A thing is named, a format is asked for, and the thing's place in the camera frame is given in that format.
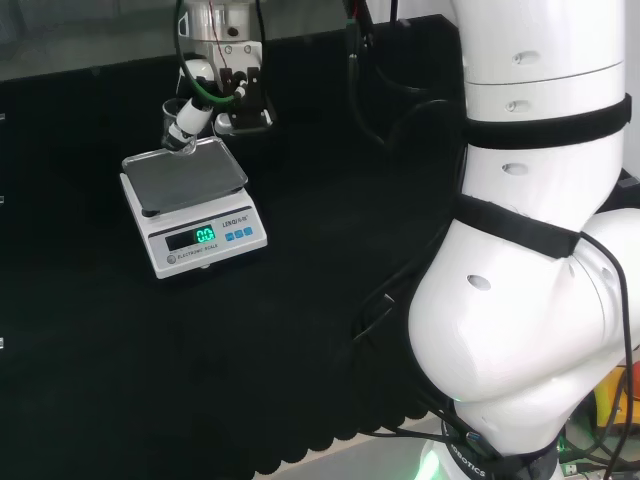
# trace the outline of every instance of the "green light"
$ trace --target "green light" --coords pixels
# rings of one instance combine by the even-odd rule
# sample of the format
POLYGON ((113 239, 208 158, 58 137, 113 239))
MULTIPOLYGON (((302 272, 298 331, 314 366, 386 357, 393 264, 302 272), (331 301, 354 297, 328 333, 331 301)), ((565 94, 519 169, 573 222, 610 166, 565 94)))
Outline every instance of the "green light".
POLYGON ((439 469, 440 460, 438 460, 438 455, 436 455, 436 452, 431 451, 424 457, 415 480, 432 480, 437 475, 439 469))
POLYGON ((210 242, 216 238, 216 234, 213 233, 213 230, 210 227, 204 227, 200 230, 196 230, 196 239, 198 243, 210 242))

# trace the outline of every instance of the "black table surface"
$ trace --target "black table surface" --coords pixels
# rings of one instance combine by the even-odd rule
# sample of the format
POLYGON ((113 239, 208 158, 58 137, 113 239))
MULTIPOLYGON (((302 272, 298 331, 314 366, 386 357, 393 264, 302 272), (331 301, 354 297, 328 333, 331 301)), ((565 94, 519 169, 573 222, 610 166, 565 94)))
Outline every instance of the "black table surface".
MULTIPOLYGON (((430 18, 399 37, 381 47, 390 75, 459 97, 455 28, 430 18)), ((417 116, 389 160, 346 108, 340 32, 268 58, 279 128, 229 146, 269 246, 164 281, 118 174, 159 148, 175 59, 0 85, 1 478, 245 479, 362 426, 350 324, 448 218, 448 126, 417 116)), ((364 80, 386 132, 416 100, 364 80)), ((367 421, 424 413, 389 397, 367 421)))

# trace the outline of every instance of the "metal tray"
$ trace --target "metal tray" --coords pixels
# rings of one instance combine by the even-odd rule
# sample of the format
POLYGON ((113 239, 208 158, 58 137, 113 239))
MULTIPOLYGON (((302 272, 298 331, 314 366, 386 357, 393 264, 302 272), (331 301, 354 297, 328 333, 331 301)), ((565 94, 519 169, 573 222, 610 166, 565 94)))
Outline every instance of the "metal tray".
POLYGON ((247 175, 222 140, 198 140, 190 155, 156 150, 123 160, 147 216, 226 197, 247 184, 247 175))

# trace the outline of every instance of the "electronic scale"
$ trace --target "electronic scale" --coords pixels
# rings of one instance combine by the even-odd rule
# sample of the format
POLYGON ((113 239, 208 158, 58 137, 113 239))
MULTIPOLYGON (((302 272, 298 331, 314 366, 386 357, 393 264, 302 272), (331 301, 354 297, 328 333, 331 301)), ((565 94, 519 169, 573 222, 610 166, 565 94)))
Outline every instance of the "electronic scale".
POLYGON ((267 245, 247 176, 217 137, 189 155, 157 150, 122 162, 120 180, 158 278, 267 245))

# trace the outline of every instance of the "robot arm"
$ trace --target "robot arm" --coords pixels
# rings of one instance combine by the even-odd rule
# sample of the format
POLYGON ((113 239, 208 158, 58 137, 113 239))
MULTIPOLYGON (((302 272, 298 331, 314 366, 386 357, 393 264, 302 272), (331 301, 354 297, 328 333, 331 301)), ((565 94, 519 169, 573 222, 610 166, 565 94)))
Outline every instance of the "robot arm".
MULTIPOLYGON (((253 133, 270 127, 271 117, 262 89, 262 44, 249 40, 250 3, 187 0, 184 6, 186 12, 179 21, 179 35, 195 41, 197 53, 206 58, 186 62, 192 77, 208 93, 233 96, 236 101, 225 112, 216 112, 208 102, 193 97, 165 132, 163 147, 181 150, 207 127, 212 115, 219 134, 253 133)), ((189 82, 181 70, 179 98, 192 94, 189 82)))
MULTIPOLYGON (((213 68, 206 60, 189 60, 187 62, 191 75, 206 90, 212 91, 216 87, 216 78, 213 68)), ((173 122, 162 137, 162 146, 174 152, 184 149, 193 137, 202 132, 213 114, 213 107, 205 105, 197 96, 189 98, 192 89, 189 79, 182 69, 176 87, 176 97, 189 99, 187 104, 178 112, 176 121, 173 122)))
MULTIPOLYGON (((585 231, 613 251, 626 272, 638 345, 640 211, 593 216, 622 168, 622 127, 591 138, 573 131, 574 140, 555 143, 548 139, 556 132, 544 130, 568 131, 624 108, 624 0, 453 5, 467 117, 481 127, 462 193, 585 231)), ((584 240, 552 258, 456 219, 413 299, 411 345, 429 379, 455 399, 458 416, 501 454, 540 452, 624 357, 620 291, 614 266, 584 240)), ((485 476, 467 468, 465 452, 434 451, 445 478, 485 476)), ((539 480, 562 477, 553 463, 539 480)))

